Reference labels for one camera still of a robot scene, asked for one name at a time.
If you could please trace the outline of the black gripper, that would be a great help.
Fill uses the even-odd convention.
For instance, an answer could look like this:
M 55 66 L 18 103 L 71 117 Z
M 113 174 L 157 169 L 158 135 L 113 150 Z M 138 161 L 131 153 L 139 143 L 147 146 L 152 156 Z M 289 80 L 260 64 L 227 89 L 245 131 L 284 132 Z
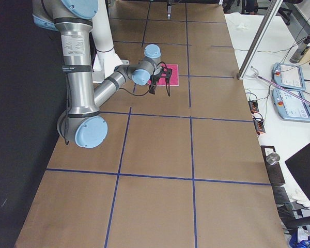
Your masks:
M 171 15 L 172 15 L 172 5 L 167 4 L 167 18 L 170 19 Z M 166 63 L 164 63 L 164 66 L 160 66 L 160 72 L 158 74 L 153 74 L 150 76 L 149 93 L 152 95 L 155 95 L 158 81 L 161 78 L 164 78 L 166 92 L 167 92 L 167 95 L 170 97 L 171 96 L 170 79 L 171 79 L 172 73 L 173 73 L 173 70 L 169 68 L 166 65 Z

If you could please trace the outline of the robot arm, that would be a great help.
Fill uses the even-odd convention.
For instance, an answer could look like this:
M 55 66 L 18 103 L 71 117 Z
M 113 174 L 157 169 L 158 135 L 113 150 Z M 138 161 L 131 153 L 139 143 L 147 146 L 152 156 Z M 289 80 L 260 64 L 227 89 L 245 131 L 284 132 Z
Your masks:
M 37 26 L 61 34 L 67 106 L 57 131 L 65 142 L 83 148 L 99 146 L 108 132 L 100 106 L 126 81 L 148 85 L 149 93 L 154 93 L 160 79 L 170 82 L 172 70 L 155 44 L 146 46 L 135 65 L 119 58 L 105 1 L 33 1 L 33 18 Z

